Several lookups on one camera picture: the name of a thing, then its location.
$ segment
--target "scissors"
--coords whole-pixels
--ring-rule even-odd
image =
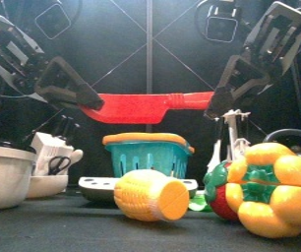
[[[70,158],[66,156],[54,156],[47,163],[47,175],[55,175],[61,170],[66,169],[70,165]]]

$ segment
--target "pot handle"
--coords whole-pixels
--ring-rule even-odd
[[[301,137],[301,130],[298,129],[281,129],[271,132],[264,138],[263,143],[273,141],[277,137],[295,136]]]

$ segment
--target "robotic arm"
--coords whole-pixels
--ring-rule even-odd
[[[49,60],[37,43],[1,16],[0,76],[17,92],[55,107],[102,107],[104,101],[65,60]]]
[[[248,34],[240,55],[231,56],[204,111],[220,117],[248,104],[287,71],[301,47],[301,12],[273,2]]]

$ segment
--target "toy vegetable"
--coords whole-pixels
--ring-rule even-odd
[[[221,161],[211,172],[203,177],[204,200],[213,213],[228,221],[239,219],[237,214],[232,211],[225,200],[225,184],[229,162]]]
[[[160,171],[128,171],[113,187],[113,200],[122,213],[140,221],[176,221],[188,209],[184,183]]]
[[[263,237],[301,233],[301,157],[277,143],[251,146],[231,163],[225,199],[247,230]]]

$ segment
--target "yellow plastic toy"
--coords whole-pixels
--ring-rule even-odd
[[[130,219],[176,221],[188,209],[188,189],[177,178],[138,169],[126,172],[117,181],[113,200]]]
[[[301,233],[301,157],[277,143],[251,146],[231,163],[225,199],[247,230],[267,238]]]

